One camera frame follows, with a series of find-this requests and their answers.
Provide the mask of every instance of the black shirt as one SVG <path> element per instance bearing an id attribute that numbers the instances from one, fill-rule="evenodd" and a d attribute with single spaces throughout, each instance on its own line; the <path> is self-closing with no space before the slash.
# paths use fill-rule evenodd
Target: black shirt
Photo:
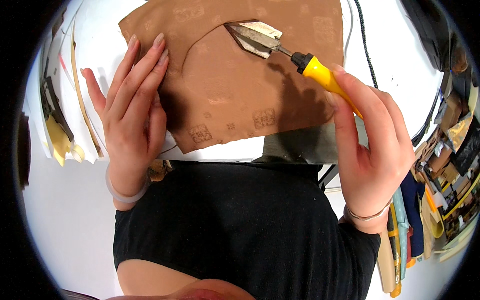
<path id="1" fill-rule="evenodd" d="M 378 234 L 337 223 L 312 181 L 235 165 L 175 169 L 117 211 L 115 267 L 142 259 L 235 284 L 257 300 L 364 299 Z"/>

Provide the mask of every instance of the person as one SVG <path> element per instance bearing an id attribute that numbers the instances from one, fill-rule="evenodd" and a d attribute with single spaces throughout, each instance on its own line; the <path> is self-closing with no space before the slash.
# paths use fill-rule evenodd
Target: person
<path id="1" fill-rule="evenodd" d="M 148 186 L 166 132 L 157 88 L 168 50 L 160 34 L 134 66 L 139 46 L 133 35 L 106 97 L 81 70 L 110 157 L 119 299 L 364 299 L 390 199 L 414 161 L 391 96 L 333 67 L 369 140 L 359 144 L 351 107 L 326 92 L 346 202 L 339 221 L 316 178 L 256 165 L 180 165 Z"/>

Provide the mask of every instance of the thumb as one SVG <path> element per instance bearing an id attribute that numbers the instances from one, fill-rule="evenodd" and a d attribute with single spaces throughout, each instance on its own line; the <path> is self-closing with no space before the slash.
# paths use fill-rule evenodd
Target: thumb
<path id="1" fill-rule="evenodd" d="M 359 143 L 353 110 L 339 94 L 325 91 L 325 96 L 335 110 L 334 122 L 338 161 L 352 162 L 357 158 Z"/>
<path id="2" fill-rule="evenodd" d="M 150 107 L 150 121 L 148 124 L 148 155 L 155 159 L 162 150 L 167 130 L 167 116 L 160 104 L 160 97 L 155 92 L 155 98 Z"/>
<path id="3" fill-rule="evenodd" d="M 95 75 L 93 71 L 89 68 L 80 69 L 82 76 L 87 82 L 88 94 L 90 99 L 92 99 L 93 107 L 95 108 L 96 113 L 101 116 L 103 109 L 105 108 L 105 96 L 103 96 L 98 83 L 96 82 Z"/>

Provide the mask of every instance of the clear bangle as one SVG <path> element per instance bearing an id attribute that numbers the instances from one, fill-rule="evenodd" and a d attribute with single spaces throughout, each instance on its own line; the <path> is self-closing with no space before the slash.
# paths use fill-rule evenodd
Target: clear bangle
<path id="1" fill-rule="evenodd" d="M 348 206 L 347 206 L 347 210 L 348 210 L 348 213 L 350 214 L 350 216 L 354 217 L 355 219 L 358 219 L 358 220 L 361 220 L 361 221 L 370 221 L 372 219 L 378 218 L 381 215 L 383 215 L 384 212 L 386 212 L 388 210 L 388 208 L 390 207 L 390 204 L 392 203 L 392 201 L 393 201 L 393 199 L 390 198 L 390 201 L 388 201 L 387 205 L 385 205 L 385 207 L 382 208 L 381 211 L 379 211 L 378 213 L 376 213 L 373 216 L 359 216 L 359 215 L 356 215 L 348 208 Z"/>
<path id="2" fill-rule="evenodd" d="M 105 182 L 107 183 L 108 191 L 113 196 L 113 198 L 117 199 L 120 202 L 133 203 L 133 202 L 137 202 L 138 200 L 140 200 L 145 195 L 145 193 L 147 192 L 148 187 L 150 186 L 150 183 L 151 183 L 150 178 L 148 177 L 147 173 L 145 174 L 145 184 L 142 187 L 142 189 L 136 195 L 134 195 L 132 197 L 123 197 L 123 196 L 120 196 L 120 194 L 112 186 L 112 181 L 110 180 L 110 176 L 108 174 L 108 169 L 109 168 L 110 168 L 110 164 L 108 165 L 107 171 L 105 172 Z"/>

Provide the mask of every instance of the black cable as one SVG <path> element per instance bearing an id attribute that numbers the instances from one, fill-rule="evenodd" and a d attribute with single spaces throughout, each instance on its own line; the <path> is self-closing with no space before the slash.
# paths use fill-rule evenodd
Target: black cable
<path id="1" fill-rule="evenodd" d="M 367 41 L 365 39 L 365 24 L 363 23 L 363 14 L 361 13 L 359 0 L 355 0 L 355 4 L 357 5 L 357 9 L 359 11 L 361 37 L 363 39 L 363 48 L 365 49 L 365 55 L 367 56 L 367 62 L 368 62 L 368 67 L 370 68 L 370 74 L 372 75 L 373 86 L 376 89 L 378 89 L 377 79 L 375 78 L 375 72 L 373 71 L 372 62 L 370 61 L 370 57 L 368 56 Z"/>

